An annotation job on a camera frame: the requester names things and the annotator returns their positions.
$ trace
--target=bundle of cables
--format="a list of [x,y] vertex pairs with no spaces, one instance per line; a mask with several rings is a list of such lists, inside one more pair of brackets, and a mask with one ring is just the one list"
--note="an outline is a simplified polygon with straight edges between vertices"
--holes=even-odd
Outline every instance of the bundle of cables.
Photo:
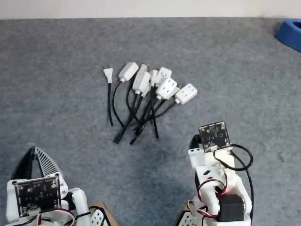
[[[191,140],[191,143],[190,143],[190,149],[193,149],[195,148],[195,144],[197,144],[198,146],[198,143],[200,143],[201,139],[199,138],[199,135],[195,135],[193,137],[193,139]],[[222,161],[221,159],[217,158],[215,153],[216,153],[216,150],[213,151],[213,157],[220,163],[221,165],[221,168],[223,169],[223,173],[224,173],[224,179],[226,181],[226,183],[223,183],[221,180],[218,180],[218,179],[215,179],[215,178],[210,178],[210,179],[207,179],[205,181],[203,181],[199,186],[198,186],[198,199],[203,202],[202,200],[202,194],[201,194],[201,187],[211,181],[217,181],[219,182],[223,189],[221,189],[220,191],[216,192],[216,196],[221,196],[221,195],[224,195],[226,194],[227,192],[227,186],[228,186],[228,178],[227,178],[227,174],[225,172],[224,169],[228,168],[230,170],[234,170],[234,171],[246,171],[246,174],[247,174],[247,177],[248,177],[248,180],[249,180],[249,184],[250,184],[250,191],[251,191],[251,203],[252,203],[252,209],[251,209],[251,212],[250,212],[250,219],[251,219],[251,223],[253,221],[253,211],[254,211],[254,191],[253,191],[253,183],[252,183],[252,179],[251,179],[251,175],[250,175],[250,172],[249,172],[249,168],[252,166],[253,164],[253,155],[252,153],[250,152],[249,149],[247,149],[246,147],[242,146],[242,145],[236,145],[236,144],[231,144],[230,145],[231,147],[237,147],[239,149],[242,149],[244,151],[247,152],[247,154],[249,155],[250,157],[250,161],[249,163],[246,165],[234,152],[233,150],[230,150],[230,154],[235,158],[237,159],[240,164],[243,166],[243,167],[240,167],[240,168],[236,168],[236,167],[232,167],[230,165],[228,165],[227,163],[225,163],[224,161]],[[191,214],[195,217],[196,213],[193,211],[193,208],[191,208],[191,205],[195,205],[194,201],[193,200],[188,200],[187,201],[187,208],[190,210]],[[210,213],[207,212],[208,211],[208,207],[206,205],[198,208],[196,210],[197,213],[199,214],[202,214],[203,215],[203,218],[202,218],[202,225],[204,224],[204,219],[205,218],[217,218],[218,215],[212,215]]]
[[[108,84],[112,81],[112,71],[112,68],[106,68],[103,71],[108,79]],[[187,84],[182,88],[178,87],[178,83],[171,78],[171,74],[172,71],[164,67],[161,67],[159,71],[152,70],[148,72],[147,65],[142,64],[139,68],[135,62],[127,63],[121,70],[119,73],[119,82],[114,89],[112,97],[113,113],[122,127],[120,132],[114,138],[115,143],[118,144],[121,141],[125,131],[133,120],[136,121],[134,129],[135,137],[130,142],[131,145],[139,138],[149,121],[153,122],[155,136],[156,138],[159,138],[157,118],[166,114],[177,104],[183,105],[187,103],[197,94],[197,89],[191,84]],[[123,122],[116,111],[115,96],[118,87],[126,81],[130,81],[125,99],[129,110],[129,116],[127,121]],[[129,98],[131,92],[134,92],[135,95],[130,104]],[[138,111],[142,106],[144,99],[147,99],[147,101],[144,104],[141,116],[138,117]],[[157,114],[165,102],[168,102],[170,99],[173,99],[173,101],[170,102],[168,107]],[[108,114],[110,123],[113,126],[111,116],[111,85],[108,86]]]

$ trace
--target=wire connector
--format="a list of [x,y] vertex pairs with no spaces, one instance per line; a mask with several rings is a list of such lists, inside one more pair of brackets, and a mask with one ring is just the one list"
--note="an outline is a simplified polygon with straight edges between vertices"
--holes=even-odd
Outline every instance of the wire connector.
[[175,94],[175,101],[179,104],[184,105],[190,101],[196,94],[198,90],[190,83],[184,86]]
[[129,81],[133,75],[138,71],[139,66],[135,62],[129,62],[121,70],[118,77],[121,82]]
[[108,83],[112,83],[112,76],[113,76],[113,68],[105,68],[103,70],[105,77],[107,78]]

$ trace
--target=gray carpet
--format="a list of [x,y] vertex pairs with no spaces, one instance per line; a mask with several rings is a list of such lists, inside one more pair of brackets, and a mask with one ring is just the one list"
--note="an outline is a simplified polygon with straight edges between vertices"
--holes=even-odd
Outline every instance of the gray carpet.
[[[301,225],[301,54],[273,34],[281,19],[170,18],[0,21],[1,224],[6,182],[31,145],[61,167],[70,188],[103,201],[121,225],[172,225],[196,194],[187,156],[197,127],[225,120],[254,154],[254,226]],[[173,70],[198,96],[130,146],[106,113],[102,67]],[[117,109],[126,119],[120,87]],[[244,173],[245,186],[248,182]]]

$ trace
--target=power cord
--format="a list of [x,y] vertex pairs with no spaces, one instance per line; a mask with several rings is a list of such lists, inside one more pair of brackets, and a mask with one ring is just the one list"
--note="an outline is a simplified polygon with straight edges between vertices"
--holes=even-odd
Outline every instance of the power cord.
[[117,120],[119,121],[120,125],[121,125],[122,127],[124,127],[124,124],[123,124],[123,122],[121,121],[121,119],[119,118],[119,116],[118,116],[118,114],[117,114],[117,112],[116,112],[116,108],[115,108],[115,95],[116,95],[116,91],[117,91],[118,87],[121,85],[121,83],[122,83],[122,81],[119,81],[118,84],[117,84],[117,86],[116,86],[115,89],[114,89],[114,92],[113,92],[113,98],[112,98],[112,108],[113,108],[114,115],[115,115],[115,117],[117,118]]
[[112,112],[111,112],[111,88],[112,83],[108,83],[108,115],[111,126],[114,126],[113,119],[112,119]]
[[225,163],[224,161],[218,159],[216,156],[215,156],[215,152],[216,150],[213,151],[213,157],[219,161],[221,163],[221,165],[223,165],[224,167],[230,169],[230,170],[234,170],[234,171],[245,171],[247,169],[249,169],[252,164],[253,164],[253,155],[252,153],[250,152],[249,149],[247,149],[246,147],[242,146],[242,145],[236,145],[236,144],[231,144],[232,147],[238,147],[244,151],[246,151],[248,153],[248,155],[250,156],[250,162],[246,165],[246,166],[243,166],[241,168],[236,168],[236,167],[232,167],[232,166],[229,166],[227,163]]
[[152,86],[150,89],[150,103],[151,103],[151,112],[152,112],[152,120],[154,122],[154,128],[155,128],[155,134],[156,134],[156,138],[159,138],[159,132],[158,132],[158,128],[157,128],[157,121],[156,121],[156,117],[155,117],[155,109],[154,109],[154,99],[153,99],[153,93],[154,93],[154,87]]
[[143,100],[143,97],[139,97],[138,103],[137,103],[137,107],[134,108],[133,113],[130,114],[126,125],[124,125],[123,129],[121,130],[121,132],[119,132],[119,134],[115,137],[114,142],[116,144],[118,144],[120,142],[120,140],[122,139],[127,127],[129,126],[129,124],[131,123],[131,121],[133,120],[134,116],[137,114],[137,111],[140,107],[140,104]]
[[18,225],[14,225],[14,226],[24,226],[24,225],[30,224],[31,222],[34,221],[35,218],[37,218],[37,216],[34,216],[33,218],[29,219],[28,221],[26,221],[22,224],[18,224]]
[[[230,153],[234,156],[234,158],[236,158],[240,164],[242,164],[242,166],[244,168],[247,168],[247,166],[245,165],[245,163],[231,150]],[[253,188],[253,182],[252,182],[252,178],[249,172],[249,169],[246,169],[246,174],[248,176],[248,180],[249,180],[249,184],[250,184],[250,191],[251,191],[251,202],[252,202],[252,209],[250,212],[250,219],[251,219],[251,225],[253,222],[253,212],[254,212],[254,188]]]
[[111,126],[114,126],[113,119],[112,119],[112,113],[111,113],[111,87],[112,87],[112,76],[113,76],[113,68],[105,68],[103,70],[103,73],[108,81],[108,115]]
[[[177,102],[173,102],[167,109],[165,109],[162,113],[158,114],[155,116],[155,118],[161,117],[162,115],[166,114],[170,109],[172,109],[175,105],[177,104]],[[146,120],[143,121],[143,125],[140,128],[138,134],[134,137],[134,139],[131,140],[130,145],[134,144],[135,141],[139,138],[139,136],[142,134],[143,129],[145,127],[145,124],[152,119],[152,116],[147,118]]]
[[[130,94],[130,92],[131,92],[131,90],[132,90],[132,86],[133,86],[134,80],[135,80],[135,76],[131,79],[131,81],[130,81],[130,83],[129,83],[129,85],[128,85],[128,88],[127,88],[127,94],[126,94],[126,104],[127,104],[128,110],[129,110],[130,112],[132,112],[133,110],[132,110],[132,108],[130,107],[130,103],[129,103],[129,94]],[[136,121],[139,121],[139,119],[137,118],[136,115],[134,116],[134,119],[135,119]]]

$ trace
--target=black cable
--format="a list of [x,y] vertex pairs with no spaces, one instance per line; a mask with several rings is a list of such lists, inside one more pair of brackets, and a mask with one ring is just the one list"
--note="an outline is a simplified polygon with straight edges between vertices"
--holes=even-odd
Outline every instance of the black cable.
[[202,218],[202,226],[204,225],[204,220],[205,220],[205,218],[206,218],[206,216],[203,216],[203,218]]
[[[243,167],[246,168],[245,163],[232,150],[230,151],[230,153],[234,156],[234,158],[236,158],[240,162],[240,164],[242,164]],[[251,175],[250,175],[250,172],[249,172],[248,169],[246,169],[246,174],[247,174],[248,179],[249,179],[250,190],[251,190],[252,209],[251,209],[251,212],[250,212],[250,219],[251,219],[251,224],[252,224],[253,212],[254,212],[254,188],[253,188],[252,178],[251,178]]]
[[138,100],[138,103],[137,103],[137,107],[135,107],[135,109],[133,110],[133,113],[130,115],[130,117],[128,118],[127,120],[127,123],[126,125],[123,127],[123,129],[121,130],[121,132],[114,138],[114,142],[116,144],[118,144],[120,142],[120,140],[122,139],[127,127],[129,126],[129,124],[131,123],[131,121],[133,120],[134,116],[136,115],[139,107],[140,107],[140,104],[143,100],[143,97],[139,97],[139,100]]
[[22,224],[18,224],[18,225],[14,225],[14,226],[24,226],[24,225],[27,225],[27,224],[33,222],[33,220],[34,220],[35,218],[37,218],[37,216],[34,216],[33,218],[29,219],[28,221],[26,221],[26,222],[24,222],[24,223],[22,223]]
[[[91,214],[91,212],[89,211],[89,212],[86,212],[86,213],[83,213],[83,214],[79,214],[79,215],[77,215],[76,217],[75,217],[75,220],[77,220],[78,218],[81,218],[81,217],[84,217],[84,216],[86,216],[86,215],[90,215]],[[64,226],[68,226],[68,225],[70,225],[72,223],[72,220],[69,220],[68,222],[66,222],[65,224],[64,224]]]
[[[166,100],[161,100],[161,102],[158,104],[158,106],[154,109],[155,113],[159,110],[159,108],[166,102]],[[135,143],[135,141],[140,137],[140,135],[142,134],[144,128],[146,126],[146,121],[144,121],[144,119],[141,119],[140,124],[135,128],[136,132],[136,136],[134,137],[134,139],[131,140],[130,145],[132,145],[133,143]]]
[[47,218],[42,218],[41,220],[51,222],[51,220],[50,220],[50,219],[47,219]]
[[134,108],[135,108],[135,104],[136,104],[136,101],[137,101],[137,97],[138,97],[138,94],[135,94],[135,97],[134,97],[134,100],[133,100],[133,103],[132,103],[132,108],[131,108],[132,111],[133,111]]
[[150,114],[150,112],[151,112],[151,101],[152,101],[152,98],[154,98],[156,96],[156,92],[150,92],[150,100],[148,101],[148,103],[147,103],[147,105],[146,105],[146,107],[145,107],[145,109],[144,109],[144,112],[143,112],[143,114],[142,114],[142,116],[141,116],[141,119],[140,119],[140,121],[139,121],[139,124],[134,128],[134,130],[136,131],[136,134],[138,134],[139,133],[139,130],[140,130],[140,128],[143,126],[143,124],[144,123],[141,123],[141,122],[143,122],[144,121],[144,119],[145,119],[145,117],[147,116],[149,116],[149,114]]
[[[160,116],[166,114],[166,112],[168,112],[168,111],[169,111],[171,108],[173,108],[176,104],[177,104],[177,102],[174,101],[174,102],[173,102],[167,109],[165,109],[162,113],[156,115],[155,118],[158,118],[158,117],[160,117]],[[143,126],[142,126],[142,128],[139,130],[139,133],[134,137],[134,139],[131,140],[130,145],[132,145],[133,143],[135,143],[135,141],[136,141],[136,140],[139,138],[139,136],[142,134],[143,129],[144,129],[144,127],[145,127],[145,124],[146,124],[149,120],[151,120],[151,119],[152,119],[152,117],[149,117],[149,118],[147,118],[145,121],[143,121]]]
[[157,122],[156,122],[156,115],[155,115],[155,109],[154,109],[154,100],[152,98],[154,93],[154,88],[151,87],[150,89],[150,103],[151,103],[151,112],[152,112],[152,120],[154,122],[154,128],[155,128],[155,134],[156,134],[156,138],[159,138],[159,132],[158,132],[158,128],[157,128]]
[[248,168],[250,168],[250,167],[252,166],[252,164],[253,164],[253,155],[252,155],[252,153],[250,152],[250,150],[247,149],[247,148],[244,147],[244,146],[241,146],[241,145],[231,144],[231,146],[232,146],[232,147],[238,147],[238,148],[240,148],[240,149],[243,149],[244,151],[246,151],[246,152],[248,153],[248,155],[250,156],[250,162],[249,162],[246,166],[241,167],[241,168],[236,168],[236,167],[229,166],[229,165],[228,165],[227,163],[225,163],[224,161],[222,161],[222,160],[216,158],[216,156],[215,156],[216,150],[213,151],[213,157],[214,157],[217,161],[219,161],[219,162],[221,163],[221,165],[223,165],[224,167],[226,167],[226,168],[228,168],[228,169],[230,169],[230,170],[234,170],[234,171],[245,171],[245,170],[247,170]]
[[142,123],[142,122],[144,121],[146,114],[149,112],[150,106],[151,106],[151,100],[148,101],[147,105],[144,108],[143,114],[138,122],[138,125],[134,128],[134,130],[136,131],[136,134],[139,133],[140,128],[143,126],[144,123]]
[[121,124],[121,126],[124,127],[124,124],[121,121],[121,119],[119,118],[119,116],[117,115],[117,112],[116,112],[116,109],[115,109],[115,94],[116,94],[116,91],[117,91],[117,89],[118,89],[118,87],[120,86],[121,83],[122,83],[122,81],[119,81],[118,84],[117,84],[117,86],[114,89],[113,99],[112,99],[112,108],[113,108],[113,112],[114,112],[115,117],[117,118],[117,120],[119,121],[119,123]]
[[113,119],[112,119],[112,112],[111,112],[111,89],[112,89],[112,83],[108,83],[108,115],[109,115],[111,126],[114,126]]
[[204,225],[205,217],[206,217],[206,216],[203,216],[203,218],[202,218],[202,226]]
[[[173,102],[170,106],[168,106],[168,108],[165,109],[162,113],[156,115],[156,116],[155,116],[156,119],[159,118],[159,117],[161,117],[162,115],[166,114],[166,112],[168,112],[170,109],[172,109],[176,104],[177,104],[177,102],[174,101],[174,102]],[[145,122],[148,122],[148,121],[151,120],[151,119],[152,119],[152,116],[149,117],[149,118],[147,118],[147,120],[146,120]]]
[[128,110],[130,111],[130,113],[132,113],[133,110],[132,110],[131,107],[130,107],[130,103],[129,103],[129,94],[130,94],[130,92],[131,92],[131,90],[132,90],[132,86],[133,86],[135,77],[136,77],[136,75],[134,75],[134,76],[131,78],[131,80],[130,80],[130,82],[129,82],[129,85],[128,85],[128,88],[127,88],[127,95],[126,95],[126,104],[127,104],[127,108],[128,108]]
[[201,143],[202,143],[202,141],[201,141],[200,135],[196,134],[193,136],[193,138],[190,141],[189,149],[199,148],[199,144],[201,144]]
[[[162,107],[162,105],[164,104],[166,102],[166,100],[161,100],[161,102],[158,104],[158,106],[155,108],[155,113],[160,109],[160,107]],[[138,126],[136,126],[135,128],[134,128],[134,130],[136,130],[136,135],[137,134],[139,134],[139,132],[140,132],[140,129],[143,127],[143,129],[144,129],[144,127],[145,127],[145,123],[146,123],[146,121],[145,121],[145,115],[147,114],[147,111],[148,109],[145,109],[145,112],[143,113],[143,117],[140,119],[140,123],[139,123],[139,125]]]

